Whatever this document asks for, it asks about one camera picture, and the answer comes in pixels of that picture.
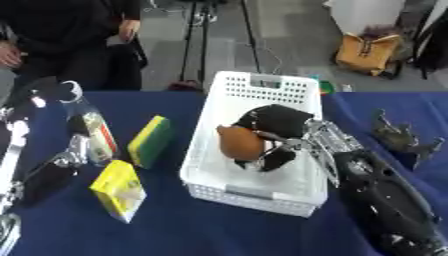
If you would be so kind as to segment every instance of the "tan bag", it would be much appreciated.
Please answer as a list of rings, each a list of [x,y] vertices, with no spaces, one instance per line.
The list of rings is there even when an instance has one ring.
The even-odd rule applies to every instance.
[[[388,60],[400,42],[399,35],[390,35],[372,41],[353,34],[345,34],[336,62],[340,66],[377,76],[386,69]]]

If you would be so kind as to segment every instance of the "tripod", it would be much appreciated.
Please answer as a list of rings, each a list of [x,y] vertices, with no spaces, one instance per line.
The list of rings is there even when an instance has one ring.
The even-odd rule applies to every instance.
[[[201,86],[201,88],[204,86],[205,81],[205,69],[206,69],[206,58],[207,58],[207,49],[208,49],[208,32],[210,27],[210,10],[213,8],[213,6],[218,5],[219,0],[204,0],[204,4],[202,5],[200,15],[204,18],[202,22],[202,45],[201,45],[201,63],[198,70],[198,81]],[[257,43],[254,38],[253,32],[252,32],[252,26],[249,19],[249,11],[247,9],[246,0],[239,0],[241,4],[241,9],[243,11],[244,21],[246,23],[246,29],[247,29],[247,35],[249,38],[249,44],[252,48],[252,53],[254,56],[255,66],[258,73],[261,73],[260,68],[260,61],[258,58],[257,53]],[[184,51],[184,59],[182,63],[182,71],[179,76],[180,81],[185,81],[185,71],[186,66],[190,54],[190,46],[191,46],[191,39],[193,34],[193,27],[194,27],[194,17],[196,14],[196,9],[198,5],[198,0],[194,0],[191,7],[191,13],[190,13],[190,20],[188,23],[188,31],[185,36],[185,51]]]

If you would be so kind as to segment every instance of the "basket handle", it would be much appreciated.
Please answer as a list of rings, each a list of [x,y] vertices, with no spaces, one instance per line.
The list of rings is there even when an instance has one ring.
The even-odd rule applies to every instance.
[[[242,188],[242,187],[227,185],[225,192],[227,194],[233,194],[233,195],[237,195],[237,196],[244,196],[244,197],[263,199],[263,200],[274,200],[273,193],[258,190],[258,189]]]

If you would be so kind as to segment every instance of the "box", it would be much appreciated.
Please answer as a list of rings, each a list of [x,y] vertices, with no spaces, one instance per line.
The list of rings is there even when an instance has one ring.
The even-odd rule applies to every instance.
[[[130,223],[146,193],[134,167],[121,160],[112,161],[90,189],[113,217]]]

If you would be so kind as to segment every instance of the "white plastic basket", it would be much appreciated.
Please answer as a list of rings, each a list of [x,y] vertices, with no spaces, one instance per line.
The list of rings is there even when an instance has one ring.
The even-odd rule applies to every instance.
[[[193,197],[302,217],[326,201],[327,179],[308,152],[298,152],[294,161],[269,173],[243,170],[221,153],[216,127],[231,125],[249,110],[270,104],[322,119],[314,79],[241,72],[216,75],[180,170]]]

